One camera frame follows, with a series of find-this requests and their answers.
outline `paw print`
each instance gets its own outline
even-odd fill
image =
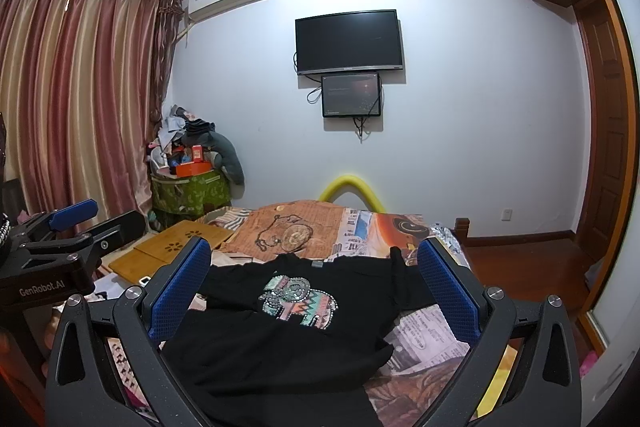
[[[164,247],[164,249],[167,252],[180,251],[182,250],[183,246],[184,245],[180,241],[178,241],[178,243],[169,243],[166,247]]]
[[[187,239],[191,239],[191,237],[193,237],[194,235],[200,235],[200,234],[201,234],[200,230],[190,230],[189,232],[184,233]]]

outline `curtain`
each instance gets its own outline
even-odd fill
[[[156,30],[154,33],[154,49],[151,73],[151,112],[149,115],[153,130],[152,140],[158,134],[162,123],[162,102],[169,86],[171,67],[174,63],[175,39],[178,26],[184,14],[182,0],[160,0]]]
[[[159,0],[0,0],[6,178],[30,212],[150,208],[145,145]]]

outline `t-shirt sleeve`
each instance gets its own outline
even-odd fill
[[[399,248],[390,250],[394,274],[394,298],[400,311],[419,310],[436,303],[417,266],[407,266]]]

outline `yellow arch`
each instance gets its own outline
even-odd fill
[[[386,214],[385,207],[380,203],[378,197],[373,193],[371,187],[367,185],[364,181],[362,181],[357,176],[353,176],[352,174],[345,174],[344,176],[340,176],[336,178],[334,181],[329,183],[329,186],[325,188],[325,190],[320,194],[318,201],[329,201],[331,197],[335,194],[336,190],[345,185],[351,185],[352,187],[356,187],[366,200],[369,208],[374,212],[379,212],[380,214]]]

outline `wooden floor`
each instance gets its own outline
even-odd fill
[[[465,253],[484,286],[500,286],[512,299],[526,301],[558,295],[572,321],[589,294],[584,273],[593,261],[570,239],[465,247]],[[574,337],[582,361],[591,346],[575,326]]]

